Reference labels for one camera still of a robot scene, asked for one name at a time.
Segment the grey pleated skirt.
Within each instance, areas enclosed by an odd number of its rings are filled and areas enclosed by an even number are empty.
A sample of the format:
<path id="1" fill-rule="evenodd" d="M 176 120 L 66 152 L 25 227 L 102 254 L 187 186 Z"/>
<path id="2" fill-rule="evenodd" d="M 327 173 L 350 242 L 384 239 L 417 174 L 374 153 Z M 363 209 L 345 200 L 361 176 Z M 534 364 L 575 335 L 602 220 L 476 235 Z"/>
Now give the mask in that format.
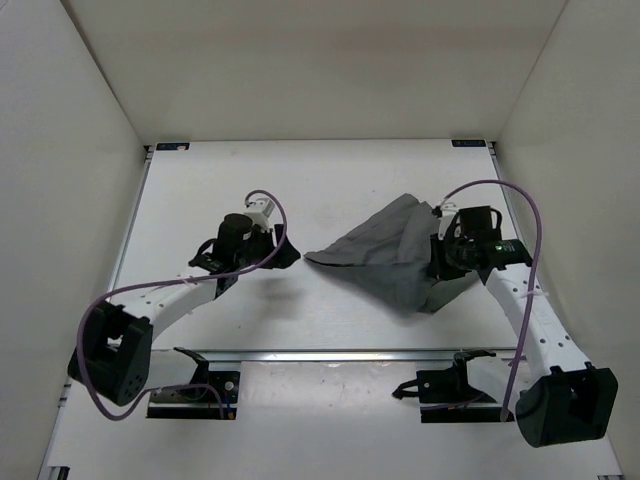
<path id="1" fill-rule="evenodd" d="M 349 283 L 401 313 L 434 313 L 478 282 L 427 275 L 430 236 L 439 221 L 432 207 L 405 193 L 369 219 L 304 259 L 333 279 Z"/>

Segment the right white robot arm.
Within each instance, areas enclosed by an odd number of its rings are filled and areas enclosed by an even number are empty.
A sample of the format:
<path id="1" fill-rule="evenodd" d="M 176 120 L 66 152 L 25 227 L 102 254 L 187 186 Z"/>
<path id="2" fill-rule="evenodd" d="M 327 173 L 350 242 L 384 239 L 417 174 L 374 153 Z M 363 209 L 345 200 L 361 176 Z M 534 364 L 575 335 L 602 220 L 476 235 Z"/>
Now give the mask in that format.
<path id="1" fill-rule="evenodd" d="M 477 274 L 518 337 L 511 362 L 488 350 L 455 355 L 456 369 L 448 376 L 452 395 L 467 401 L 481 392 L 504 403 L 535 448 L 603 438 L 617 379 L 573 342 L 537 282 L 524 244 L 503 238 L 501 213 L 450 202 L 433 213 L 438 230 L 430 238 L 429 275 L 445 281 Z"/>

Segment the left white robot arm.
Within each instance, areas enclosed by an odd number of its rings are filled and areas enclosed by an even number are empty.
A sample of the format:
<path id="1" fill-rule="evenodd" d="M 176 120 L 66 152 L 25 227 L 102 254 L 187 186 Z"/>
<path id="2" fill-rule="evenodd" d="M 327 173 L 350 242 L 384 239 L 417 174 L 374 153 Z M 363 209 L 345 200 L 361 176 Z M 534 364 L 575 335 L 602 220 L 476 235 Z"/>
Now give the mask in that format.
<path id="1" fill-rule="evenodd" d="M 216 396 L 204 357 L 186 347 L 156 351 L 154 342 L 240 277 L 287 269 L 300 258 L 285 223 L 271 225 L 264 214 L 226 215 L 216 236 L 203 242 L 173 279 L 122 287 L 95 302 L 80 322 L 69 376 L 98 405 L 135 406 L 156 391 Z"/>

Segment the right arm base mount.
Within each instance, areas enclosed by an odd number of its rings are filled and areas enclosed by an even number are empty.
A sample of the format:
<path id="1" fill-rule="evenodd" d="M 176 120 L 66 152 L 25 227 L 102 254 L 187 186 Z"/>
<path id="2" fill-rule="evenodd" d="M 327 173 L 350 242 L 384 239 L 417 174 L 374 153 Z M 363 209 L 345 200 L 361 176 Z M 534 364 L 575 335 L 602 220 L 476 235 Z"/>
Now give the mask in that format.
<path id="1" fill-rule="evenodd" d="M 416 401 L 423 424 L 501 423 L 501 399 L 470 384 L 468 367 L 481 360 L 497 360 L 499 366 L 509 368 L 512 357 L 506 350 L 464 349 L 444 359 L 424 360 L 391 396 Z"/>

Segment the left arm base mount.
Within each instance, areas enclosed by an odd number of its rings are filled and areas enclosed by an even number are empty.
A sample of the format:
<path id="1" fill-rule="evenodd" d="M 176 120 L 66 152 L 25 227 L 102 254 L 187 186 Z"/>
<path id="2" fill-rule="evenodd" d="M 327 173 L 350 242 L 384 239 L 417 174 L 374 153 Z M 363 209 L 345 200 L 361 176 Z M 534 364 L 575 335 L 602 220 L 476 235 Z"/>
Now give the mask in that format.
<path id="1" fill-rule="evenodd" d="M 151 355 L 145 388 L 149 419 L 222 420 L 237 418 L 241 373 L 218 366 L 182 347 Z"/>

